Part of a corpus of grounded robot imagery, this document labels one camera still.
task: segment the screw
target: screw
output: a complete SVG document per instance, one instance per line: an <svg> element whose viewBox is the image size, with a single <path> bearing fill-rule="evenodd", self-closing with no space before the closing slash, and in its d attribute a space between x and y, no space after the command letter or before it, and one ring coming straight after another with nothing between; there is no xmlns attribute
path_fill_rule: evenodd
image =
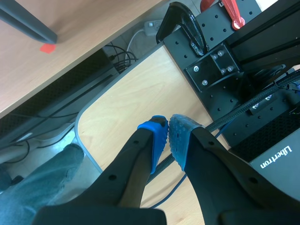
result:
<svg viewBox="0 0 300 225"><path fill-rule="evenodd" d="M253 109L257 109L259 106L259 103L255 104L254 106L252 106Z"/></svg>
<svg viewBox="0 0 300 225"><path fill-rule="evenodd" d="M198 72L199 71L199 67L198 66L194 66L194 71Z"/></svg>
<svg viewBox="0 0 300 225"><path fill-rule="evenodd" d="M221 74L223 75L224 73L226 73L226 69L221 69Z"/></svg>
<svg viewBox="0 0 300 225"><path fill-rule="evenodd" d="M224 55L224 51L222 51L222 50L218 51L217 55L220 56L220 57L223 56Z"/></svg>
<svg viewBox="0 0 300 225"><path fill-rule="evenodd" d="M227 67L228 72L232 72L233 71L233 66L229 66Z"/></svg>
<svg viewBox="0 0 300 225"><path fill-rule="evenodd" d="M211 55L213 60L216 60L218 58L218 56L216 54Z"/></svg>
<svg viewBox="0 0 300 225"><path fill-rule="evenodd" d="M266 99L267 101L269 101L269 100L271 99L271 97L272 97L272 95L269 95L269 96L267 96L265 99Z"/></svg>
<svg viewBox="0 0 300 225"><path fill-rule="evenodd" d="M206 86L206 85L208 84L207 80L203 80L203 81L202 81L202 84L203 84L204 86Z"/></svg>

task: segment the gray table edge trim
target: gray table edge trim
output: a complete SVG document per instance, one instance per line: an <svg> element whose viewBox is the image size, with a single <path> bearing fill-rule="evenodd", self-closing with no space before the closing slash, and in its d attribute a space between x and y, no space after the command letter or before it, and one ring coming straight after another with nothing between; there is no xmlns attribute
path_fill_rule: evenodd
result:
<svg viewBox="0 0 300 225"><path fill-rule="evenodd" d="M112 86L114 86L120 79L122 79L126 74L128 74L131 70L133 70L137 65L139 65L141 62L143 62L146 58L148 58L150 55L152 55L154 52L156 52L160 47L162 47L164 44L163 42L159 43L157 46L155 46L150 52L142 56L134 65L130 66L127 70L125 70L122 74L120 74L117 78L115 78L109 85L107 85L99 94L97 94L77 115L75 120L75 137L80 145L82 147L85 154L90 158L94 166L99 170L100 173L102 173L101 167L98 165L98 163L95 161L93 156L89 153L89 151L86 149L84 144L82 143L80 136L78 134L78 123L79 119L82 116L82 114L89 108L98 98L100 98L105 92L107 92Z"/></svg>

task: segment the power strip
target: power strip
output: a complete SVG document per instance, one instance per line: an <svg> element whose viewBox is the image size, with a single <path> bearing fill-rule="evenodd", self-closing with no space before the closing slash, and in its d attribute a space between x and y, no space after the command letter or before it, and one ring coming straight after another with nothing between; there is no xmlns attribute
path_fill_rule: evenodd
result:
<svg viewBox="0 0 300 225"><path fill-rule="evenodd" d="M147 36L155 36L163 20L152 20L144 23L144 30Z"/></svg>

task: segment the wooden desk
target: wooden desk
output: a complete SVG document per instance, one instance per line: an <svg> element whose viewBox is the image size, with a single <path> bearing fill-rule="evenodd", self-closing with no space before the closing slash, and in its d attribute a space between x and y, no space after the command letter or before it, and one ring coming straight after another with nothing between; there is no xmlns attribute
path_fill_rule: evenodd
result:
<svg viewBox="0 0 300 225"><path fill-rule="evenodd" d="M88 154L104 170L139 124L153 115L170 118L174 113L189 116L205 126L212 122L167 49L160 45L87 106L77 119L77 133ZM228 147L223 137L220 140ZM160 160L169 154L167 143ZM177 162L173 162L146 186L141 207L152 206L163 199L183 174ZM159 208L165 211L169 225L204 224L188 179Z"/></svg>
<svg viewBox="0 0 300 225"><path fill-rule="evenodd" d="M58 35L53 53L0 21L0 118L137 23L162 0L17 0Z"/></svg>

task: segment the red clamp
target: red clamp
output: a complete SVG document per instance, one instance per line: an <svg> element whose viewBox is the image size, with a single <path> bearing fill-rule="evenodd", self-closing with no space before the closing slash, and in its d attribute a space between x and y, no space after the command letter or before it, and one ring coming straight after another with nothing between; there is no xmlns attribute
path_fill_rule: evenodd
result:
<svg viewBox="0 0 300 225"><path fill-rule="evenodd" d="M201 12L204 12L206 9L208 9L214 0L202 0L200 3L200 10ZM238 30L242 26L245 25L245 20L243 17L240 16L240 11L238 8L238 5L236 4L235 0L222 0L229 16L232 19L232 27L235 30Z"/></svg>

